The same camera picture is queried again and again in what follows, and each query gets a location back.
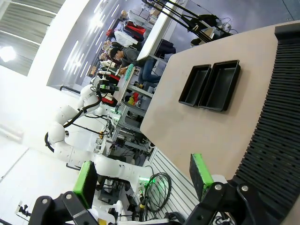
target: jeans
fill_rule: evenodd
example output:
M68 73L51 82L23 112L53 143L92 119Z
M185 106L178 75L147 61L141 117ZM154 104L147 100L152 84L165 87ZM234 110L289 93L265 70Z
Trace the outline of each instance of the jeans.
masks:
M141 68L139 74L139 83L144 83L145 81L148 81L150 83L159 82L161 77L151 74L154 64L155 64L154 58L150 58L146 61L144 67Z

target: bolt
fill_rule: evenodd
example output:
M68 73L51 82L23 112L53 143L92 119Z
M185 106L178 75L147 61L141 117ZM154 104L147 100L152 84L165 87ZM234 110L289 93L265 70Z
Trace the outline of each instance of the bolt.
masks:
M244 186L242 186L242 191L248 191L248 186L246 186L246 185L244 185Z
M215 186L215 189L219 191L219 190L222 189L222 186L221 186L220 184L217 184L217 185Z

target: conveyor belt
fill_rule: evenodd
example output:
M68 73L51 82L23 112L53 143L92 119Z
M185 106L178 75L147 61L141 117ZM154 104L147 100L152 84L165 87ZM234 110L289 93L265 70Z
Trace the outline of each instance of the conveyor belt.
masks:
M253 184L279 224L300 193L300 23L276 27L275 35L268 94L234 179Z

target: black tripod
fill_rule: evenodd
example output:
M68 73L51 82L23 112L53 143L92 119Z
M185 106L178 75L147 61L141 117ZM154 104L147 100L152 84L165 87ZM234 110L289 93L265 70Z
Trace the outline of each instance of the black tripod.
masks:
M184 12L186 12L190 15L180 14L176 10L174 10L170 6L167 6L160 0L152 0L151 2L148 2L147 0L142 0L142 2L152 6L159 12L167 15L168 17L170 17L171 19L173 19L174 21L179 23L181 26L185 27L188 31L196 34L205 43L213 40L212 38L207 36L204 32L202 32L202 30L205 28L215 27L216 30L221 32L221 36L220 36L221 38L231 35L230 33L224 31L222 28L219 28L217 26L216 20L218 19L218 17L215 15L196 15L195 13L187 10L186 8L182 7L181 5L174 3L170 0L165 0L165 2L170 3L174 6L182 9ZM163 11L163 9L169 10L173 15Z

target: ceiling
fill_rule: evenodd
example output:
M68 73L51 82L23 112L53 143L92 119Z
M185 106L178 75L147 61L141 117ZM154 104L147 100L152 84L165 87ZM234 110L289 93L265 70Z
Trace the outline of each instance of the ceiling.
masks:
M90 0L61 49L47 86L59 88L75 84L80 77L83 80L107 38L106 31L120 17L123 9L137 1Z

